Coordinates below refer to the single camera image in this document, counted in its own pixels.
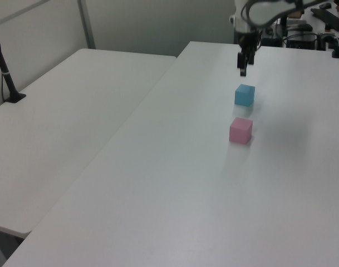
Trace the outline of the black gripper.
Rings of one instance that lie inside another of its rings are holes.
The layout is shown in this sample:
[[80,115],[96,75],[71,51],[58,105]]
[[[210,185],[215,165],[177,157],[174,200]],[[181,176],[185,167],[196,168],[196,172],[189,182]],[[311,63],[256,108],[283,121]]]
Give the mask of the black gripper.
[[258,49],[259,42],[261,41],[261,31],[253,31],[248,33],[237,32],[237,44],[240,46],[241,52],[237,57],[237,68],[240,71],[240,76],[247,75],[247,64],[254,64],[255,52]]

